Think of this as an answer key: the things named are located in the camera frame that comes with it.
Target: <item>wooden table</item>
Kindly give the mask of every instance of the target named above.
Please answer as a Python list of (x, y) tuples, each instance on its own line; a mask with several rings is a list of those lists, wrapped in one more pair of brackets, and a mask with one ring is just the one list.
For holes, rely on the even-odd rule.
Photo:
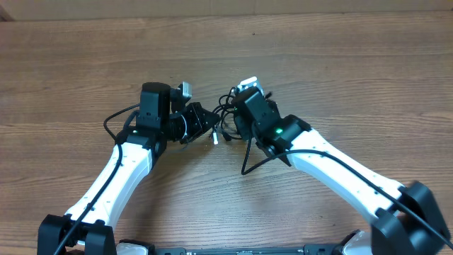
[[(428, 185), (453, 227), (453, 12), (0, 23), (0, 254), (35, 254), (42, 219), (80, 199), (110, 157), (104, 118), (137, 103), (142, 83), (189, 81), (212, 109), (253, 75), (283, 115), (380, 174)], [(116, 240), (281, 247), (369, 229), (281, 161), (242, 177), (245, 147), (204, 136), (162, 156)], [(264, 158), (253, 148), (249, 164)]]

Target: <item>white arm link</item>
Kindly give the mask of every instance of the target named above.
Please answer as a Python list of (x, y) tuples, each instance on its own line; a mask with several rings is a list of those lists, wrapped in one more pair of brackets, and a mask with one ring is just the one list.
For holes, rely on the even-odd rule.
[[(351, 159), (325, 141), (314, 129), (300, 134), (292, 141), (292, 145), (291, 150), (315, 149), (328, 152), (350, 165), (366, 179), (381, 187), (392, 197), (398, 199), (401, 196), (401, 193), (398, 191), (398, 188), (402, 186), (401, 183), (376, 174), (354, 159)], [(377, 219), (375, 212), (378, 208), (386, 210), (393, 205), (390, 200), (381, 194), (376, 194), (373, 188), (369, 187), (356, 177), (356, 175), (332, 159), (317, 154), (305, 153), (288, 154), (287, 158), (294, 167), (312, 175), (346, 200), (370, 224)]]
[[(94, 223), (96, 220), (103, 220), (105, 225), (115, 229), (121, 212), (126, 206), (132, 192), (139, 182), (149, 174), (152, 168), (151, 152), (143, 149), (141, 145), (126, 142), (121, 145), (122, 163), (115, 177), (104, 190), (93, 209), (85, 216), (82, 222)], [(71, 214), (71, 220), (77, 220), (84, 211), (86, 205), (101, 189), (115, 168), (118, 157), (118, 147), (113, 148), (112, 156), (104, 170), (94, 181), (85, 195), (65, 215)]]

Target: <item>wire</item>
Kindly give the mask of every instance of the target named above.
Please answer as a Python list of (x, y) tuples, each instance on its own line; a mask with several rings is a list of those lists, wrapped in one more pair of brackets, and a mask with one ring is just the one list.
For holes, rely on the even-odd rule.
[(230, 90), (229, 90), (229, 93), (228, 94), (225, 94), (223, 96), (220, 96), (219, 98), (219, 105), (214, 108), (214, 110), (212, 111), (213, 113), (220, 113), (220, 120), (219, 122), (214, 126), (214, 130), (221, 130), (222, 131), (222, 134), (225, 136), (227, 135), (228, 137), (230, 137), (231, 139), (235, 139), (235, 140), (242, 140), (242, 138), (240, 137), (234, 137), (233, 135), (229, 134), (225, 128), (224, 128), (224, 124), (227, 125), (225, 123), (225, 118), (228, 116), (228, 114), (234, 114), (234, 111), (232, 111), (231, 109), (234, 109), (233, 105), (231, 105), (231, 103), (229, 102), (229, 99), (233, 99), (234, 96), (231, 94), (233, 93), (234, 91), (234, 87), (232, 87)]
[[(133, 106), (130, 106), (126, 109), (123, 109), (123, 110), (120, 110), (119, 112), (117, 113), (114, 113), (110, 116), (108, 116), (105, 120), (104, 120), (104, 128), (105, 128), (105, 131), (107, 131), (107, 133), (114, 139), (115, 143), (116, 143), (116, 136), (112, 133), (112, 131), (110, 131), (110, 129), (108, 128), (107, 126), (107, 122), (111, 119), (113, 119), (114, 117), (118, 116), (119, 114), (121, 113), (124, 113), (128, 110), (131, 110), (133, 108), (136, 108), (140, 106), (140, 104), (136, 104), (136, 105), (133, 105)], [(54, 255), (59, 255), (60, 251), (63, 249), (63, 247), (66, 245), (66, 243), (68, 242), (69, 238), (73, 235), (74, 231), (76, 231), (77, 227), (80, 225), (81, 221), (85, 218), (85, 216), (90, 212), (90, 210), (93, 208), (93, 206), (96, 204), (96, 202), (98, 201), (98, 199), (100, 198), (100, 196), (103, 194), (104, 190), (108, 187), (108, 184), (110, 184), (110, 182), (113, 180), (113, 177), (115, 177), (115, 174), (116, 172), (118, 171), (118, 169), (120, 168), (121, 166), (121, 161), (122, 161), (122, 147), (121, 147), (121, 144), (116, 144), (118, 146), (118, 160), (116, 161), (116, 165), (115, 167), (113, 168), (113, 171), (112, 173), (110, 174), (110, 176), (108, 177), (107, 181), (105, 181), (105, 183), (102, 185), (101, 189), (99, 189), (99, 191), (97, 192), (97, 194), (94, 196), (94, 198), (91, 200), (90, 203), (88, 203), (85, 207), (85, 210), (80, 214), (80, 216), (77, 218), (77, 220), (74, 222), (74, 224), (71, 226), (71, 228), (69, 229), (69, 231), (66, 233), (66, 235), (63, 237), (63, 240), (58, 244), (58, 247), (57, 249), (55, 249), (55, 252), (54, 252)]]
[(265, 163), (267, 163), (267, 162), (269, 162), (271, 160), (277, 159), (277, 158), (279, 158), (281, 156), (285, 156), (285, 155), (288, 155), (288, 154), (294, 154), (294, 153), (318, 154), (318, 155), (321, 155), (322, 157), (327, 157), (327, 158), (332, 159), (333, 161), (339, 163), (341, 166), (343, 166), (344, 168), (346, 168), (347, 170), (352, 172), (354, 175), (356, 175), (356, 177), (358, 177), (360, 180), (365, 182), (368, 186), (372, 187), (375, 191), (377, 191), (378, 193), (383, 195), (385, 198), (389, 199), (396, 206), (397, 210), (399, 210), (399, 211), (401, 211), (401, 212), (413, 217), (427, 231), (429, 231), (432, 234), (434, 234), (437, 238), (439, 238), (442, 242), (444, 242), (444, 244), (446, 244), (450, 249), (453, 250), (453, 244), (448, 239), (446, 239), (442, 234), (440, 234), (436, 229), (432, 228), (420, 216), (416, 215), (411, 209), (407, 208), (405, 205), (400, 203), (397, 199), (395, 199), (394, 197), (389, 195), (387, 192), (383, 191), (380, 187), (378, 187), (376, 184), (372, 183), (370, 180), (365, 178), (362, 174), (357, 172), (355, 169), (353, 169), (351, 166), (349, 166), (348, 164), (343, 162), (341, 159), (339, 159), (339, 158), (337, 158), (337, 157), (335, 157), (332, 154), (329, 154), (327, 152), (322, 152), (322, 151), (318, 151), (318, 150), (315, 150), (315, 149), (295, 149), (295, 150), (292, 150), (292, 151), (286, 151), (286, 152), (283, 152), (283, 153), (280, 153), (280, 154), (276, 154), (276, 155), (274, 155), (272, 157), (268, 157), (267, 159), (264, 159), (263, 161), (255, 164), (254, 166), (252, 166), (247, 171), (241, 172), (241, 173), (242, 173), (242, 175), (249, 174), (253, 170), (257, 169), (258, 167), (264, 165)]
[(252, 126), (251, 126), (252, 136), (256, 139), (256, 142), (257, 142), (261, 147), (263, 147), (263, 141), (261, 141), (261, 139), (258, 137), (255, 128), (256, 128), (256, 122), (253, 122), (253, 123), (252, 123)]
[(252, 137), (248, 139), (248, 144), (247, 144), (247, 150), (246, 150), (246, 156), (243, 158), (243, 163), (242, 163), (242, 169), (241, 169), (241, 174), (246, 175), (244, 173), (244, 170), (246, 170), (246, 165), (248, 161), (248, 155), (250, 154), (250, 147), (252, 145)]
[(129, 106), (127, 107), (126, 109), (122, 109), (120, 110), (119, 112), (115, 113), (115, 114), (112, 114), (110, 116), (108, 116), (105, 120), (104, 120), (104, 128), (105, 128), (105, 131), (107, 131), (107, 133), (116, 141), (116, 135), (112, 133), (112, 131), (110, 131), (110, 129), (107, 127), (107, 122), (111, 119), (113, 119), (114, 117), (118, 116), (119, 114), (121, 113), (124, 113), (124, 112), (127, 112), (128, 110), (131, 110), (133, 108), (136, 108), (136, 107), (139, 107), (140, 104), (136, 104), (136, 105), (133, 105), (133, 106)]
[(122, 129), (125, 130), (129, 127), (130, 123), (139, 115), (139, 110), (134, 110), (130, 113), (129, 117), (127, 117), (125, 124), (122, 126)]

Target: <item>wooden wall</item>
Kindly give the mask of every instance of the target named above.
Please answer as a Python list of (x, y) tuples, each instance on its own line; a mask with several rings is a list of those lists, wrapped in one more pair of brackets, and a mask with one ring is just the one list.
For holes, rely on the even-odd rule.
[(452, 8), (453, 0), (0, 0), (0, 16), (8, 21), (447, 11)]

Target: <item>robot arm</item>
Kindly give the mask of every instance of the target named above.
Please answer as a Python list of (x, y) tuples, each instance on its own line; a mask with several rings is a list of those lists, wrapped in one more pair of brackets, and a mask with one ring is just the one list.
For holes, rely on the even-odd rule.
[[(77, 220), (84, 211), (86, 204), (99, 192), (115, 168), (118, 154), (118, 147), (113, 147), (110, 160), (93, 185), (75, 205), (66, 211), (65, 215), (71, 215), (71, 220)], [(97, 220), (102, 220), (106, 226), (111, 226), (115, 230), (121, 212), (132, 192), (153, 167), (151, 151), (143, 149), (139, 144), (125, 142), (122, 144), (122, 155), (121, 166), (113, 180), (82, 222), (94, 224)]]
[[(106, 128), (117, 146), (99, 177), (63, 217), (48, 215), (42, 221), (38, 255), (63, 254), (64, 247), (76, 243), (85, 245), (87, 255), (147, 254), (146, 244), (133, 241), (115, 248), (113, 230), (134, 189), (164, 153), (167, 140), (188, 144), (219, 121), (200, 103), (186, 105), (191, 96), (191, 86), (185, 82), (177, 89), (157, 82), (143, 84), (140, 109), (131, 114), (124, 129), (114, 136)], [(137, 124), (130, 126), (134, 118)]]
[[(371, 235), (349, 238), (340, 254), (436, 254), (444, 244), (451, 245), (445, 220), (426, 186), (415, 182), (406, 188), (380, 176), (329, 144), (300, 118), (281, 118), (256, 77), (242, 81), (234, 91), (230, 106), (243, 140), (255, 138), (269, 159), (279, 158), (326, 184), (371, 225)], [(406, 214), (399, 215), (398, 210)]]
[[(302, 132), (292, 140), (290, 150), (295, 149), (316, 149), (327, 152), (350, 165), (394, 198), (399, 199), (401, 197), (401, 193), (398, 191), (403, 186), (401, 183), (374, 173), (354, 159), (351, 159), (329, 144), (315, 129)], [(393, 205), (390, 200), (376, 192), (372, 187), (332, 159), (321, 155), (303, 153), (288, 154), (287, 158), (295, 168), (318, 179), (351, 204), (369, 224), (372, 224), (377, 219), (375, 212), (379, 208), (388, 210)]]

